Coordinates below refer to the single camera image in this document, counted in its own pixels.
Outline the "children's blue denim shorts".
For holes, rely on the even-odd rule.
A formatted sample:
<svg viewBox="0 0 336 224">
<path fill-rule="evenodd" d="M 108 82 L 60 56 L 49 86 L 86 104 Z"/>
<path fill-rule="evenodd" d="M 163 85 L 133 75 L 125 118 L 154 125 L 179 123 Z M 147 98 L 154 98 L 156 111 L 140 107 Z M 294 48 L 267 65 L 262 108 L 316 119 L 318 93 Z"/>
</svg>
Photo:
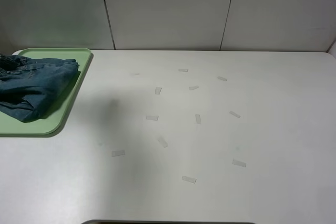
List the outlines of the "children's blue denim shorts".
<svg viewBox="0 0 336 224">
<path fill-rule="evenodd" d="M 1 112 L 21 121 L 40 119 L 78 73 L 74 59 L 1 55 Z"/>
</svg>

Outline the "clear tape piece under shorts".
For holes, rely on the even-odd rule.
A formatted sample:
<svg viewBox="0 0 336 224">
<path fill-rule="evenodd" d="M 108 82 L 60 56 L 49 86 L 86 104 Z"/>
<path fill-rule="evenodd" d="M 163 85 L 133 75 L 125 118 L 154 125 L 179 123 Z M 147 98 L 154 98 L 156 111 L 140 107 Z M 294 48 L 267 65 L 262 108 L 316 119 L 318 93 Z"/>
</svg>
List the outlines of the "clear tape piece under shorts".
<svg viewBox="0 0 336 224">
<path fill-rule="evenodd" d="M 196 119 L 197 124 L 201 124 L 201 115 L 200 114 L 196 114 L 195 119 Z"/>
</svg>

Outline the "green plastic tray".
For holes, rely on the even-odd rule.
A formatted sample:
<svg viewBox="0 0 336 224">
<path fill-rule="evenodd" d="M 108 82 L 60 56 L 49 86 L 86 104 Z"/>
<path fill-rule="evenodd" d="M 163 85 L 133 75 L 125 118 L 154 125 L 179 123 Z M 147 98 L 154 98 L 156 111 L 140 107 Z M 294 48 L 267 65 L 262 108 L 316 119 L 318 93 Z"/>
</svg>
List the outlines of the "green plastic tray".
<svg viewBox="0 0 336 224">
<path fill-rule="evenodd" d="M 87 48 L 27 48 L 15 52 L 15 54 L 33 59 L 75 59 L 79 64 L 77 75 L 42 119 L 23 123 L 7 114 L 1 113 L 1 137 L 51 136 L 65 124 L 89 69 L 93 54 Z"/>
</svg>

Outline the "clear tape piece upright centre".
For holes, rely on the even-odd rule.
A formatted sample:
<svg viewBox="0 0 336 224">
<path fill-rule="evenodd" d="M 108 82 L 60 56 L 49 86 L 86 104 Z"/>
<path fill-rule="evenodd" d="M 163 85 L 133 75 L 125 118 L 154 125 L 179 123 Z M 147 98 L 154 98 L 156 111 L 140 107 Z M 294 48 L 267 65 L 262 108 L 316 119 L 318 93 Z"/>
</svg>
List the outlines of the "clear tape piece upright centre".
<svg viewBox="0 0 336 224">
<path fill-rule="evenodd" d="M 161 87 L 156 87 L 155 88 L 155 94 L 159 95 L 161 93 L 162 88 Z"/>
</svg>

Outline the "clear tape piece curled centre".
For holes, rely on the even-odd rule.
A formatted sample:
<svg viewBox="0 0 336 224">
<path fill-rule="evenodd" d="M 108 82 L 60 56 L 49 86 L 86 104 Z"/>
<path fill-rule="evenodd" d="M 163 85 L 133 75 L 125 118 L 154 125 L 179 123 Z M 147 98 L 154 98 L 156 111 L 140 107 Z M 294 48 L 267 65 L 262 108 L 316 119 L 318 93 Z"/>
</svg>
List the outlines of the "clear tape piece curled centre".
<svg viewBox="0 0 336 224">
<path fill-rule="evenodd" d="M 197 89 L 197 88 L 199 88 L 199 86 L 191 86 L 191 87 L 189 87 L 188 89 L 189 89 L 189 90 L 195 90 L 195 89 Z"/>
</svg>

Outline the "clear tape piece tilted middle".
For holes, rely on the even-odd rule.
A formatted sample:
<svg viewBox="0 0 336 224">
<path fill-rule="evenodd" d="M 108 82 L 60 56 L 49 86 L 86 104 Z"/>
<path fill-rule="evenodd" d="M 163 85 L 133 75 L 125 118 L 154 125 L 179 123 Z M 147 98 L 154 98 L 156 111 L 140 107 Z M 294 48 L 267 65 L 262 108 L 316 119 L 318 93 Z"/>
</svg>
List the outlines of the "clear tape piece tilted middle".
<svg viewBox="0 0 336 224">
<path fill-rule="evenodd" d="M 160 144 L 163 148 L 168 147 L 168 143 L 167 143 L 167 141 L 166 141 L 163 137 L 159 137 L 159 138 L 158 138 L 158 142 L 159 142 L 159 144 Z"/>
</svg>

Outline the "clear tape piece lower left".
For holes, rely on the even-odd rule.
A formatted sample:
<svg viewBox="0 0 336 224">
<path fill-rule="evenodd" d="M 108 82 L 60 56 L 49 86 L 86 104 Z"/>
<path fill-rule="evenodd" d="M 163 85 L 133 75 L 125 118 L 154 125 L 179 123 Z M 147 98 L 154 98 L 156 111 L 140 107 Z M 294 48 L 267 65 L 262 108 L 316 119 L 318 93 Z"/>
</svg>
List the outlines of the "clear tape piece lower left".
<svg viewBox="0 0 336 224">
<path fill-rule="evenodd" d="M 112 153 L 111 153 L 112 157 L 123 156 L 123 155 L 125 155 L 125 151 L 124 150 L 112 151 Z"/>
</svg>

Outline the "clear tape piece bottom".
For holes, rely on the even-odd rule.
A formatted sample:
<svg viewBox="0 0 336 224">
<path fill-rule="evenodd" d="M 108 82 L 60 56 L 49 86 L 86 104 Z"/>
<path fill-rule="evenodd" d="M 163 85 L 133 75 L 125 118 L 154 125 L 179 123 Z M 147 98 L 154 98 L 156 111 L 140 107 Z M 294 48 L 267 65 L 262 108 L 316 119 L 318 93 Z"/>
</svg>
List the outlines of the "clear tape piece bottom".
<svg viewBox="0 0 336 224">
<path fill-rule="evenodd" d="M 188 177 L 188 176 L 182 176 L 182 180 L 186 181 L 188 183 L 192 183 L 195 184 L 197 179 L 196 178 L 192 178 L 192 177 Z"/>
</svg>

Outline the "clear tape piece lower right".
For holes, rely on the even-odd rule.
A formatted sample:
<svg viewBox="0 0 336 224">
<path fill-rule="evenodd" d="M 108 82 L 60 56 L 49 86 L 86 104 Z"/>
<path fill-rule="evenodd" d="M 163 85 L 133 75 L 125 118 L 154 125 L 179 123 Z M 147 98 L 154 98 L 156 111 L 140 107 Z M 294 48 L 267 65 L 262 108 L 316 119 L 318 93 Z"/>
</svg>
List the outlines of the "clear tape piece lower right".
<svg viewBox="0 0 336 224">
<path fill-rule="evenodd" d="M 247 166 L 247 164 L 245 162 L 242 162 L 242 161 L 239 161 L 239 160 L 236 160 L 236 159 L 233 159 L 232 164 L 236 165 L 236 166 L 240 166 L 240 167 L 246 167 Z"/>
</svg>

